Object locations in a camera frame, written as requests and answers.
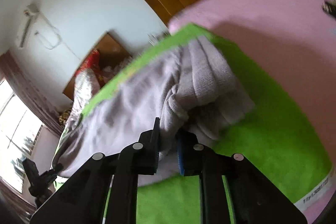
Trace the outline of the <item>lilac fleece pants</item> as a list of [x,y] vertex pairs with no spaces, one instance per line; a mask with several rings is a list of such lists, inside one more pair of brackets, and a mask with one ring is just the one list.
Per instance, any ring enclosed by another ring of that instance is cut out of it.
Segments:
[[155,184],[178,172],[175,135],[182,127],[211,146],[222,129],[242,120],[254,102],[222,53],[206,37],[166,51],[120,85],[110,99],[98,103],[63,136],[52,164],[60,176],[72,176],[93,154],[113,155],[138,141],[159,118],[162,145],[152,176],[139,186]]

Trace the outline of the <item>barred window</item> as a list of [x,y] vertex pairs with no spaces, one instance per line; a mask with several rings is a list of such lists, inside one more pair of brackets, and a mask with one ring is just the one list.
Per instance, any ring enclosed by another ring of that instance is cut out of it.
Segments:
[[40,119],[1,80],[1,178],[19,193],[26,173],[22,162],[31,158],[42,128]]

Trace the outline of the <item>yellow brown patterned cloth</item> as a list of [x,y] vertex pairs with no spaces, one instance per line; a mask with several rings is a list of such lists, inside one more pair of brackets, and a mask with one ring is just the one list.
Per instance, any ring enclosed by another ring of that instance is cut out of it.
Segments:
[[71,108],[68,108],[66,110],[64,110],[60,116],[59,116],[59,119],[58,119],[58,122],[59,124],[62,126],[62,127],[65,127],[66,126],[66,122],[68,121],[69,117],[70,117],[70,114],[71,114]]

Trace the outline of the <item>pink satin quilt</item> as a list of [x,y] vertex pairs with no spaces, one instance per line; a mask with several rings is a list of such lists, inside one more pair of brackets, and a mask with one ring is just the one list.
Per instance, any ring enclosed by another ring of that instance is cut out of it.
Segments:
[[75,77],[73,105],[70,116],[65,123],[64,133],[72,131],[81,119],[81,112],[88,102],[101,89],[94,71],[86,68]]

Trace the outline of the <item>patterned brown curtain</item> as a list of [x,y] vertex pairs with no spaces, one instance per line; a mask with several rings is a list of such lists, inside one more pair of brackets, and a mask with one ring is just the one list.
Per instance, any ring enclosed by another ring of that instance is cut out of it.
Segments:
[[19,67],[10,51],[1,55],[1,73],[19,97],[43,124],[58,137],[63,128],[59,124],[59,113],[55,106],[33,84],[28,75]]

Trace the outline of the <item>red embroidered pillow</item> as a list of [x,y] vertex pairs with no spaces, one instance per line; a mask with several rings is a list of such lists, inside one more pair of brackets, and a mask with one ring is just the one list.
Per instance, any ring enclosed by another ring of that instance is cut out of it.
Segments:
[[75,72],[75,76],[77,76],[80,72],[84,71],[85,69],[91,69],[96,79],[98,80],[98,83],[100,87],[103,87],[105,85],[105,81],[103,79],[103,76],[101,74],[101,69],[99,66],[99,60],[100,60],[100,52],[97,49],[94,49],[82,62],[80,67]]

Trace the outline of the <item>left wooden headboard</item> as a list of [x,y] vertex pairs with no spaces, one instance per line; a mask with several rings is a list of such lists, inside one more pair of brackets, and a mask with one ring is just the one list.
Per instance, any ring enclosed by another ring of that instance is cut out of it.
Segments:
[[129,57],[132,57],[132,55],[123,45],[113,35],[106,32],[76,68],[70,81],[64,88],[63,94],[70,100],[74,100],[75,76],[79,73],[80,69],[88,67],[87,59],[93,60],[93,70],[97,72],[98,69],[103,70],[105,67],[113,69]]

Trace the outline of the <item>white air conditioner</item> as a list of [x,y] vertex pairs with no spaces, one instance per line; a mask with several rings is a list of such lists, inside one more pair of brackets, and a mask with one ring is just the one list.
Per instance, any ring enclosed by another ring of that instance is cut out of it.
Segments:
[[28,42],[31,29],[39,15],[37,5],[28,5],[23,11],[23,17],[18,28],[16,42],[19,49],[23,49]]

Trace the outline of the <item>pink bed sheet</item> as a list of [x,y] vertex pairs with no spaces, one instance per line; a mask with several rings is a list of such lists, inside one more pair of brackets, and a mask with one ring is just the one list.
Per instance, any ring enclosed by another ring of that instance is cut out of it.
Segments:
[[335,20],[324,0],[201,0],[169,21],[230,39],[298,103],[335,157]]

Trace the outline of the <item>dark patterned item on bed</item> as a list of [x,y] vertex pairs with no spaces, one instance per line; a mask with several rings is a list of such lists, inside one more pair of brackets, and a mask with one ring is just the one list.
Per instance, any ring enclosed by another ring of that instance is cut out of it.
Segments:
[[325,0],[322,4],[322,10],[327,15],[336,19],[336,0]]

